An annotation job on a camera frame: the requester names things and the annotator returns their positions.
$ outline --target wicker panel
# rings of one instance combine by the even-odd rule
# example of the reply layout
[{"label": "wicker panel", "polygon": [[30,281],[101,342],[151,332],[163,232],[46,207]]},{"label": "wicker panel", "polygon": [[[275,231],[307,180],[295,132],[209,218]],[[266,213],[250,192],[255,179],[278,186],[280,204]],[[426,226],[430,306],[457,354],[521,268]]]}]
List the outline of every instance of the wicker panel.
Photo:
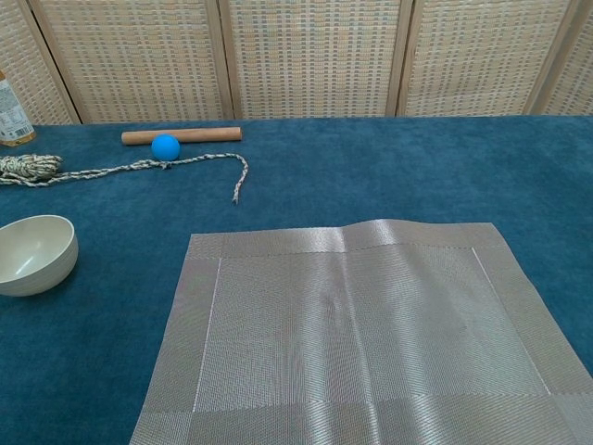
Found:
[{"label": "wicker panel", "polygon": [[223,115],[207,1],[34,4],[76,90],[75,101],[82,102],[83,118],[183,121]]},{"label": "wicker panel", "polygon": [[425,0],[400,114],[521,114],[570,0]]},{"label": "wicker panel", "polygon": [[18,2],[0,0],[0,70],[32,123],[72,123],[32,32]]},{"label": "wicker panel", "polygon": [[227,1],[243,117],[385,115],[398,0]]},{"label": "wicker panel", "polygon": [[593,114],[593,10],[554,86],[546,114]]}]

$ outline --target twisted rope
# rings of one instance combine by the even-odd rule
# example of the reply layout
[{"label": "twisted rope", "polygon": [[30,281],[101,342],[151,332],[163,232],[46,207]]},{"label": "twisted rope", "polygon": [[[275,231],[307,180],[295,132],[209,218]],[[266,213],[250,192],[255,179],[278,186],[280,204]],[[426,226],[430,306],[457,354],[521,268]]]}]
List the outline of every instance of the twisted rope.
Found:
[{"label": "twisted rope", "polygon": [[249,172],[249,165],[245,158],[235,153],[220,153],[202,155],[195,158],[164,162],[160,160],[144,159],[130,165],[121,165],[111,169],[83,170],[81,172],[58,173],[62,158],[52,155],[23,155],[0,158],[0,185],[25,185],[27,187],[48,187],[56,183],[80,179],[95,179],[116,172],[129,172],[160,167],[165,170],[172,165],[189,164],[210,159],[235,158],[243,164],[243,171],[239,181],[234,186],[233,202],[239,202],[239,190]]}]

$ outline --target placemat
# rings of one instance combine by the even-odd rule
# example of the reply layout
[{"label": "placemat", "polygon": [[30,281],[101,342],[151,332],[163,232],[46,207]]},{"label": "placemat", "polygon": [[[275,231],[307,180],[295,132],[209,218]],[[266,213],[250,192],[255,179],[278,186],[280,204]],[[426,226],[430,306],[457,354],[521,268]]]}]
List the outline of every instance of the placemat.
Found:
[{"label": "placemat", "polygon": [[591,438],[593,380],[496,228],[376,220],[193,235],[131,443]]}]

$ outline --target plastic bottle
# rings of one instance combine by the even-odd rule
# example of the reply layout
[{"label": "plastic bottle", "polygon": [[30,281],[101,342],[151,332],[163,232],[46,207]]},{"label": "plastic bottle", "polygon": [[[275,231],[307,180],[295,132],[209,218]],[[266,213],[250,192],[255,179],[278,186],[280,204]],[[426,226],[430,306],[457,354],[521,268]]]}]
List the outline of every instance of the plastic bottle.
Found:
[{"label": "plastic bottle", "polygon": [[35,138],[35,131],[4,73],[0,71],[0,144],[19,146]]}]

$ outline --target wooden rod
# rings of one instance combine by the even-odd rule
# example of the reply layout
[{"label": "wooden rod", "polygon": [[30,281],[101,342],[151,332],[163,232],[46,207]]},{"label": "wooden rod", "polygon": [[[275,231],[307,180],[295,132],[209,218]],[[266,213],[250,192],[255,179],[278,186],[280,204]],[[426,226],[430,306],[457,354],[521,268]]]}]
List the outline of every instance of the wooden rod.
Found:
[{"label": "wooden rod", "polygon": [[240,141],[243,138],[241,127],[185,128],[182,130],[124,132],[121,134],[121,142],[126,146],[150,144],[159,134],[170,134],[179,142]]}]

